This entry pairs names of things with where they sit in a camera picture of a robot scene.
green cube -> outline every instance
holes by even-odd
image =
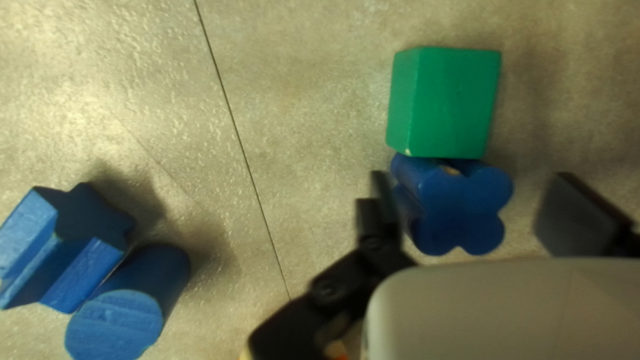
[[[397,53],[387,145],[423,158],[481,158],[499,74],[497,51],[416,47]]]

blue cylinder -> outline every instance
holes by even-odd
[[[190,273],[182,249],[140,248],[73,315],[67,352],[75,360],[137,359],[160,336]]]

star-shaped block top face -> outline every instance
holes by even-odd
[[[472,255],[504,237],[498,211],[513,193],[509,176],[476,160],[437,160],[396,154],[391,173],[399,212],[414,244],[428,255],[456,246]]]
[[[73,312],[124,256],[134,224],[89,184],[33,188],[0,227],[0,308]]]
[[[33,188],[56,211],[55,233],[64,241],[98,238],[119,250],[125,250],[124,234],[134,226],[125,213],[108,206],[87,183],[69,192],[50,188]]]

black screw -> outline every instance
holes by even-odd
[[[372,237],[372,238],[366,238],[364,240],[362,240],[362,247],[365,250],[368,251],[380,251],[380,250],[384,250],[387,248],[386,243],[384,243],[384,241],[382,241],[381,238],[377,238],[377,237]]]
[[[340,297],[342,286],[335,279],[321,279],[313,285],[314,297],[321,303],[332,302]]]

speckled gray surface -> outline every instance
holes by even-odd
[[[576,172],[640,217],[640,4],[197,0],[0,3],[0,217],[34,184],[92,181],[197,273],[142,359],[234,359],[249,332],[353,243],[353,199],[386,168],[391,61],[415,45],[498,49],[487,160],[516,193],[503,246],[545,252],[545,181]],[[239,140],[271,231],[264,223]],[[284,280],[278,267],[282,265]],[[67,317],[0,313],[0,358],[68,359]]]
[[[482,259],[545,255],[531,221],[556,170],[640,215],[638,2],[198,4],[292,295],[352,246],[353,198],[392,155],[383,142],[393,55],[416,45],[503,54],[486,159],[513,175],[516,192],[503,246]]]
[[[191,1],[0,3],[0,218],[91,181],[196,272],[141,359],[234,359],[288,300]],[[68,316],[0,312],[0,359],[69,359]]]

